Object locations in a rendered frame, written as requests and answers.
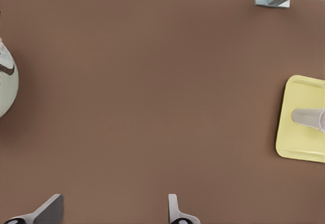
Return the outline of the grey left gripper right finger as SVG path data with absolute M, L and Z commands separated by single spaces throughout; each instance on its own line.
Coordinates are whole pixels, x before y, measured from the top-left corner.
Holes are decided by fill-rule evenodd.
M 201 224 L 200 220 L 192 215 L 182 213 L 179 210 L 176 194 L 168 195 L 169 224 Z

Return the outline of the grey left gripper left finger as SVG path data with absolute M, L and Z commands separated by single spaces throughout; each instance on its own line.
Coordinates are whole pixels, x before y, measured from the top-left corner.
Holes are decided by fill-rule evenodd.
M 64 213 L 62 194 L 54 194 L 32 213 L 15 216 L 3 224 L 61 224 Z

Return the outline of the yellow tray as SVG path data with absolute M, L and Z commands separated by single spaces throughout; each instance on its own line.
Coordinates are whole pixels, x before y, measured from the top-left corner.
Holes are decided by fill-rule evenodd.
M 325 163 L 325 133 L 292 121 L 298 108 L 325 108 L 325 80 L 291 76 L 283 94 L 276 151 L 284 158 Z

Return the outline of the white IKEA cup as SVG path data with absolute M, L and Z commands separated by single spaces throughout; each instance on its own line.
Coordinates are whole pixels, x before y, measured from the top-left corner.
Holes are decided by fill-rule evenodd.
M 325 133 L 325 108 L 298 108 L 291 114 L 292 121 Z

